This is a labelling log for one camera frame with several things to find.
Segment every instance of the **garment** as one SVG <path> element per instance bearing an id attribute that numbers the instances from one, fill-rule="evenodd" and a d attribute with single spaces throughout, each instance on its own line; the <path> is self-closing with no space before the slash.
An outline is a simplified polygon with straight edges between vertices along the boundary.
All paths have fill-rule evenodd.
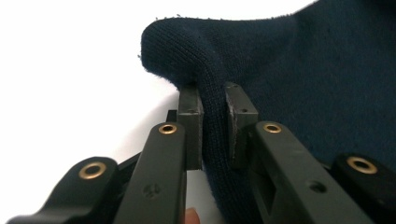
<path id="1" fill-rule="evenodd" d="M 260 223 L 246 171 L 228 157 L 224 83 L 261 118 L 288 126 L 318 159 L 359 152 L 396 170 L 396 1 L 320 0 L 258 21 L 168 19 L 142 34 L 145 68 L 180 88 L 196 82 L 203 158 L 229 223 Z"/>

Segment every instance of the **navy cloth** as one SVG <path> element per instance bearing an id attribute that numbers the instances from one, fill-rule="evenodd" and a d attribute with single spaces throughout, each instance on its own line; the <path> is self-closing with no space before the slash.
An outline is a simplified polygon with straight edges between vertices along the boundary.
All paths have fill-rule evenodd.
<path id="1" fill-rule="evenodd" d="M 197 83 L 205 172 L 227 222 L 261 219 L 246 172 L 230 168 L 226 81 L 318 159 L 359 152 L 396 171 L 395 3 L 320 0 L 271 20 L 176 18 L 145 30 L 144 67 L 178 88 Z"/>

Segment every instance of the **ribbed fabric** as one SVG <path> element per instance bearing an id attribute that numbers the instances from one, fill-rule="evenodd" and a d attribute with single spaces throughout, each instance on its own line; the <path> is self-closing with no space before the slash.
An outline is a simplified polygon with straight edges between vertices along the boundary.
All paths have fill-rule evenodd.
<path id="1" fill-rule="evenodd" d="M 245 171 L 229 165 L 226 81 L 318 159 L 359 152 L 396 170 L 395 2 L 321 0 L 272 20 L 177 18 L 145 30 L 147 70 L 178 88 L 197 83 L 205 171 L 229 223 L 261 219 Z"/>

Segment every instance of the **brass ring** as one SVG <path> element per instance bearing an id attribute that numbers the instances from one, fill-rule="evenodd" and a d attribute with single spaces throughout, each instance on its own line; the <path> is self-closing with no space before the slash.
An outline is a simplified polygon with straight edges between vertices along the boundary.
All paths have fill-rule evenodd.
<path id="1" fill-rule="evenodd" d="M 163 134 L 175 133 L 176 130 L 177 130 L 177 126 L 173 125 L 173 124 L 164 124 L 159 129 L 160 133 L 163 133 Z"/>
<path id="2" fill-rule="evenodd" d="M 268 133 L 280 133 L 280 132 L 282 132 L 282 129 L 280 128 L 280 126 L 277 125 L 277 124 L 274 124 L 274 123 L 264 124 L 264 130 L 267 131 Z"/>
<path id="3" fill-rule="evenodd" d="M 350 167 L 352 167 L 356 171 L 359 171 L 367 175 L 373 175 L 378 172 L 378 169 L 374 164 L 361 157 L 349 157 L 346 160 L 346 162 Z"/>
<path id="4" fill-rule="evenodd" d="M 93 173 L 88 173 L 88 169 L 92 168 L 92 167 L 97 167 L 98 170 L 96 172 Z M 78 175 L 81 179 L 94 179 L 100 175 L 102 175 L 106 170 L 106 165 L 100 161 L 94 161 L 91 162 L 87 165 L 85 165 L 84 167 L 82 167 L 82 169 L 79 171 Z"/>

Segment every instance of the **white surface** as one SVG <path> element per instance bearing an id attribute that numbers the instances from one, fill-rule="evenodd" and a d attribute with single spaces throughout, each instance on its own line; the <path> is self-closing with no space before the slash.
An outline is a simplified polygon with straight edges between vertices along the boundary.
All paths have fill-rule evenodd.
<path id="1" fill-rule="evenodd" d="M 137 57 L 156 18 L 263 19 L 310 2 L 1 1 L 0 223 L 36 212 L 75 163 L 133 156 L 177 108 L 176 89 Z M 202 172 L 188 188 L 202 223 L 221 223 Z"/>

